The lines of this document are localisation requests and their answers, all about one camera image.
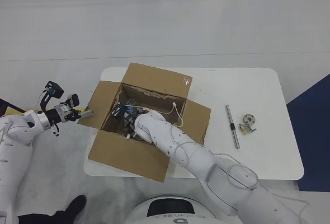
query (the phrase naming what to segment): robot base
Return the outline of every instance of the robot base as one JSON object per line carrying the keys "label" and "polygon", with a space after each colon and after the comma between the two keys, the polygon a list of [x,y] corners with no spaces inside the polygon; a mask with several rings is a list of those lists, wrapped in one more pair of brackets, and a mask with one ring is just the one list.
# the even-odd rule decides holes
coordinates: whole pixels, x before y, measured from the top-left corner
{"label": "robot base", "polygon": [[168,219],[162,223],[174,223],[174,218],[209,218],[216,219],[210,210],[202,204],[183,197],[156,197],[136,206],[126,219],[126,224],[143,221],[161,216]]}

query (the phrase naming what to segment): white floor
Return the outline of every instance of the white floor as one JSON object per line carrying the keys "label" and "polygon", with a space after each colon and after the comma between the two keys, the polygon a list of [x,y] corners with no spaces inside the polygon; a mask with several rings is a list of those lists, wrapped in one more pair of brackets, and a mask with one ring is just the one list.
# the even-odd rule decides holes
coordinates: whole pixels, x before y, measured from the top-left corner
{"label": "white floor", "polygon": [[[22,108],[34,106],[49,80],[66,94],[78,93],[85,106],[105,68],[130,62],[269,67],[289,102],[330,73],[330,1],[0,1],[0,97]],[[18,214],[52,214],[81,193],[89,202],[79,223],[122,223],[136,204],[159,194],[209,205],[196,180],[160,184],[87,176],[82,161],[88,129],[63,129],[62,138],[37,138]],[[330,223],[330,193],[298,193],[286,181],[268,185],[310,201],[304,217],[313,223]]]}

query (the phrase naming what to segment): cardboard box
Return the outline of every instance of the cardboard box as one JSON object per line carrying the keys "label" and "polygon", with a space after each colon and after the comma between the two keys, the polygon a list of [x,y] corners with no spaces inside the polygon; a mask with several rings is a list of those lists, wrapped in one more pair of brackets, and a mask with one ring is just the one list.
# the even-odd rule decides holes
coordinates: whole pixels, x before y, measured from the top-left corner
{"label": "cardboard box", "polygon": [[[164,182],[169,158],[154,144],[126,139],[123,122],[110,116],[118,101],[136,99],[140,106],[168,112],[177,104],[184,125],[180,129],[200,144],[211,110],[187,99],[192,77],[142,64],[131,63],[121,82],[100,81],[88,104],[93,115],[78,124],[99,129],[88,158],[140,176]],[[175,110],[164,116],[179,123]]]}

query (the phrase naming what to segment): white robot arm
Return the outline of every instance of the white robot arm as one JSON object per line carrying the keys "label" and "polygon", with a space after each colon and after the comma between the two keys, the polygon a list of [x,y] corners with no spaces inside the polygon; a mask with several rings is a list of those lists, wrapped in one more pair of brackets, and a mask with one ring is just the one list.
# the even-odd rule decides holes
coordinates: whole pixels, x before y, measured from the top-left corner
{"label": "white robot arm", "polygon": [[92,114],[92,111],[74,110],[79,105],[78,96],[68,96],[53,109],[46,111],[52,97],[59,99],[63,90],[49,82],[41,101],[42,111],[30,110],[24,115],[6,115],[0,118],[0,223],[18,224],[13,206],[18,186],[25,175],[33,152],[33,138],[60,122],[75,121]]}
{"label": "white robot arm", "polygon": [[200,182],[209,201],[243,223],[306,223],[258,183],[250,169],[218,158],[152,110],[135,121],[135,132],[186,168]]}

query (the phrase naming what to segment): black pants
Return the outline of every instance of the black pants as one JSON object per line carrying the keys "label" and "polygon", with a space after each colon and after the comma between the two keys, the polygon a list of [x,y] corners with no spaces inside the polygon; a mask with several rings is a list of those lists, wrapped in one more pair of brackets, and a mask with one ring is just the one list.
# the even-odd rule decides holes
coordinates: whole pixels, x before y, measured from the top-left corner
{"label": "black pants", "polygon": [[64,211],[57,211],[54,215],[26,214],[19,216],[19,224],[73,224],[73,220]]}

